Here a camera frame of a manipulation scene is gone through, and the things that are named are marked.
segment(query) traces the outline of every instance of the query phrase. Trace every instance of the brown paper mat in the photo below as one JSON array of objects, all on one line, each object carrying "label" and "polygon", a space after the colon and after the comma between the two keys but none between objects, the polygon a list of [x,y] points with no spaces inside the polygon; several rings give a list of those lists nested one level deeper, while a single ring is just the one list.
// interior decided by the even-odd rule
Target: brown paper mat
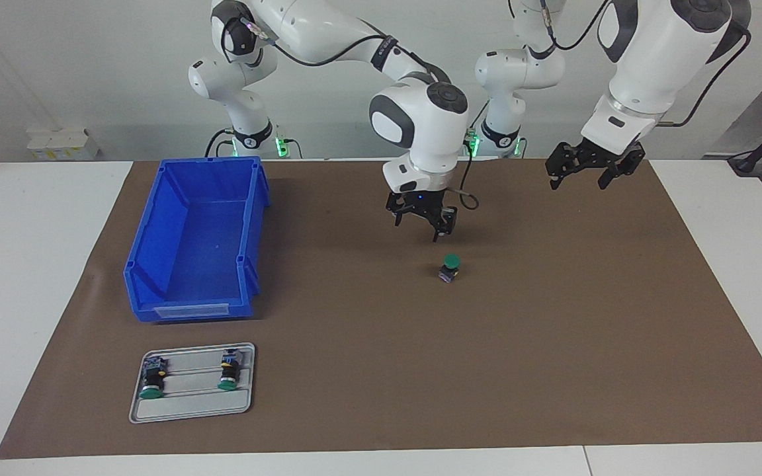
[{"label": "brown paper mat", "polygon": [[[145,325],[122,268],[156,166],[125,181],[0,458],[762,440],[762,358],[647,165],[551,192],[540,161],[475,163],[482,208],[432,244],[393,227],[380,163],[267,163],[262,319]],[[248,413],[128,422],[147,350],[237,341]]]}]

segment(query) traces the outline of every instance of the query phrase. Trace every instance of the blue plastic bin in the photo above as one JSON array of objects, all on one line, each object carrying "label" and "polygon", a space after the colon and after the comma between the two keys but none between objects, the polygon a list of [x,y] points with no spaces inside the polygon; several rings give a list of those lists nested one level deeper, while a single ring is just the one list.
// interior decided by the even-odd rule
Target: blue plastic bin
[{"label": "blue plastic bin", "polygon": [[161,162],[124,271],[137,319],[252,316],[265,207],[259,157]]}]

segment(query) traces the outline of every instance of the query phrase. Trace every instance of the gray tray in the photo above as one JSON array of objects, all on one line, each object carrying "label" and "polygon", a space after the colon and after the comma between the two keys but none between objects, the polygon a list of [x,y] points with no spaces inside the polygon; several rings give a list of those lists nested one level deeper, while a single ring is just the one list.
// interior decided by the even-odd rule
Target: gray tray
[{"label": "gray tray", "polygon": [[[223,352],[229,349],[237,349],[243,360],[237,389],[222,391],[217,388],[222,375],[220,364]],[[163,379],[163,397],[146,400],[140,398],[140,370],[143,362],[152,356],[167,360],[167,375]],[[129,420],[132,424],[144,424],[245,412],[251,406],[254,367],[255,346],[248,342],[152,350],[143,356],[137,370]]]}]

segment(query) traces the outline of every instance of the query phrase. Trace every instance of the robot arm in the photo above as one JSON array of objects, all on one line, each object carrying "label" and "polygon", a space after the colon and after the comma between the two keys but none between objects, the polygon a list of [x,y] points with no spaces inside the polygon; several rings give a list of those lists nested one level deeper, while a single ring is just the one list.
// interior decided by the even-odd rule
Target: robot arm
[{"label": "robot arm", "polygon": [[[566,0],[550,2],[551,18],[560,17]],[[554,47],[542,23],[538,0],[517,0],[513,30],[523,43],[521,49],[487,52],[478,58],[475,76],[489,94],[487,116],[478,135],[487,150],[507,157],[514,149],[523,124],[523,90],[557,85],[566,71],[563,52]]]},{"label": "robot arm", "polygon": [[639,143],[658,126],[706,63],[729,51],[746,33],[748,0],[611,0],[599,23],[599,43],[616,75],[581,130],[577,147],[562,142],[546,169],[557,189],[587,168],[605,169],[604,190],[631,175],[645,156]]},{"label": "robot arm", "polygon": [[[408,149],[384,165],[384,178],[392,190],[387,209],[396,215],[396,225],[402,215],[417,214],[435,227],[435,238],[451,233],[456,209],[444,207],[442,201],[466,135],[468,102],[460,89],[448,83],[448,76],[403,48],[394,37],[345,15],[325,0],[249,4],[214,0],[212,18],[214,44],[244,72],[264,67],[270,52],[278,49],[307,66],[333,61],[369,63],[396,81],[373,97],[369,111],[372,127],[381,138]],[[263,78],[272,70],[275,67],[257,76]],[[248,84],[248,79],[237,79],[235,100],[231,105],[224,102],[235,130],[241,118],[250,117],[251,103],[258,102],[252,96],[248,97],[254,100],[245,99],[250,93],[237,93],[237,87]],[[223,102],[212,93],[203,96]],[[252,115],[256,117],[249,126],[253,130],[263,124],[263,107]]]},{"label": "robot arm", "polygon": [[245,155],[273,153],[278,147],[271,139],[276,126],[267,116],[263,99],[245,88],[275,72],[277,52],[256,42],[239,23],[239,17],[251,14],[242,3],[212,0],[211,6],[212,40],[226,61],[200,58],[188,70],[190,85],[200,96],[225,106],[237,151]]}]

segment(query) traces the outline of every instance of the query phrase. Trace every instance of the black clamp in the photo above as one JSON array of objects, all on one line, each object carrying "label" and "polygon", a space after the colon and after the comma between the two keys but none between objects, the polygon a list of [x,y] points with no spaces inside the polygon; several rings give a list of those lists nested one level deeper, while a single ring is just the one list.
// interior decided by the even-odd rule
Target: black clamp
[{"label": "black clamp", "polygon": [[520,129],[517,129],[516,132],[512,132],[510,134],[502,134],[501,132],[496,132],[495,130],[490,129],[490,127],[487,126],[486,120],[481,123],[481,131],[484,133],[484,137],[490,139],[490,141],[492,141],[493,144],[495,144],[495,146],[500,149],[506,149],[510,147],[513,142],[519,138],[519,130]]},{"label": "black clamp", "polygon": [[[394,46],[399,44],[399,40],[396,40],[392,36],[387,36],[381,45],[378,45],[378,49],[375,50],[375,54],[372,55],[372,66],[378,71],[384,72],[384,64],[387,63],[387,57],[390,56],[390,52],[393,51]],[[400,48],[396,48],[396,54],[402,54]]]},{"label": "black clamp", "polygon": [[405,214],[415,214],[426,219],[435,229],[433,242],[437,238],[451,235],[457,221],[457,208],[444,207],[445,190],[439,192],[390,193],[387,210],[396,215],[396,226],[402,223]]},{"label": "black clamp", "polygon": [[233,136],[238,139],[241,144],[243,144],[243,147],[248,149],[257,149],[258,147],[263,144],[263,142],[266,142],[266,139],[269,139],[269,136],[273,134],[273,123],[269,122],[263,130],[260,132],[257,132],[256,134],[252,134],[250,136],[243,134],[242,132],[236,132],[236,130],[233,132]]},{"label": "black clamp", "polygon": [[643,157],[645,150],[639,142],[617,155],[584,139],[577,147],[560,142],[546,160],[545,169],[551,176],[552,190],[557,190],[564,178],[584,169],[606,169],[599,177],[599,188],[604,190],[616,177],[633,175]]}]

